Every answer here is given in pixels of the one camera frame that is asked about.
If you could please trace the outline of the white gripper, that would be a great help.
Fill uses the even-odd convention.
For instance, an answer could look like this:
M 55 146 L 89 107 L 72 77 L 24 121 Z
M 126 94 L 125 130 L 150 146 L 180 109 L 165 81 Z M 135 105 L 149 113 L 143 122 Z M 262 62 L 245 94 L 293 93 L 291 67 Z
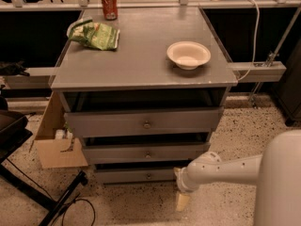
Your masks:
M 176 210 L 181 212 L 188 205 L 190 195 L 199 189 L 200 185 L 215 181 L 214 174 L 222 162 L 220 156 L 214 152 L 207 152 L 191 161 L 186 167 L 175 168 L 178 191 L 176 194 Z

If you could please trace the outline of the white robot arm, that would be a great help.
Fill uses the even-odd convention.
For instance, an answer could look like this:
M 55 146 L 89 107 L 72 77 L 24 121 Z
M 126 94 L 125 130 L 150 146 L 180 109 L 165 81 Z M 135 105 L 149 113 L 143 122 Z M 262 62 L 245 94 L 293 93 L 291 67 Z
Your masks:
M 254 185 L 254 226 L 301 226 L 301 131 L 279 134 L 259 155 L 224 161 L 207 152 L 183 168 L 174 169 L 182 211 L 190 194 L 205 184 Z

